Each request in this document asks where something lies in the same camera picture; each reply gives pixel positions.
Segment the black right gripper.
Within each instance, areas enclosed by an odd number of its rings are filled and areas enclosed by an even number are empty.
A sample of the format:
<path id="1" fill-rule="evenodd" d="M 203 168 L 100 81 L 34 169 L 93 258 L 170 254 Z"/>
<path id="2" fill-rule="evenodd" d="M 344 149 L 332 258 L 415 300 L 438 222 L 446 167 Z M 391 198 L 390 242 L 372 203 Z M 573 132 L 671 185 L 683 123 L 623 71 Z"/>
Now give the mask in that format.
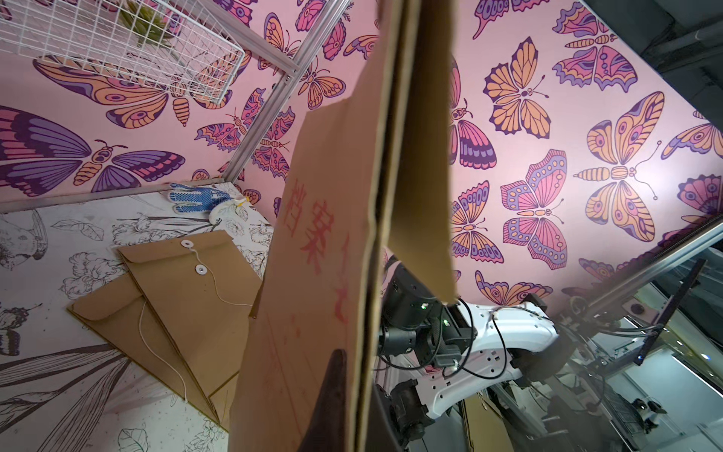
<path id="1" fill-rule="evenodd" d="M 378 356 L 413 353 L 418 362 L 434 362 L 442 348 L 442 303 L 392 256 L 384 267 L 392 270 L 382 297 Z"/>

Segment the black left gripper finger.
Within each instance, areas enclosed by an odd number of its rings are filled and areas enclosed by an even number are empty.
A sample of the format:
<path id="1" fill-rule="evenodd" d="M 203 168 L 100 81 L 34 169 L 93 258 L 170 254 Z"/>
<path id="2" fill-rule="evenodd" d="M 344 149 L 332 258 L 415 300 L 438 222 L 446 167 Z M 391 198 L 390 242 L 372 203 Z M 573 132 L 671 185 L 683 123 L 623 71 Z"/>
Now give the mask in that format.
<path id="1" fill-rule="evenodd" d="M 346 447 L 346 352 L 329 358 L 314 413 L 298 452 L 341 452 Z"/>

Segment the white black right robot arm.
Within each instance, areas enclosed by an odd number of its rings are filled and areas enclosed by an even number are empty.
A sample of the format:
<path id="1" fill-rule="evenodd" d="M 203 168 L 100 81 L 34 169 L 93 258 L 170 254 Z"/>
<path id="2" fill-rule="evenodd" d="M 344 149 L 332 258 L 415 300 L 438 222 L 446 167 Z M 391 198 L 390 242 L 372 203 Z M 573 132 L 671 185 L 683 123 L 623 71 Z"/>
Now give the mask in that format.
<path id="1" fill-rule="evenodd" d="M 574 352 L 536 294 L 513 306 L 444 304 L 396 257 L 382 274 L 375 394 L 395 451 L 464 399 L 511 380 L 542 382 Z"/>

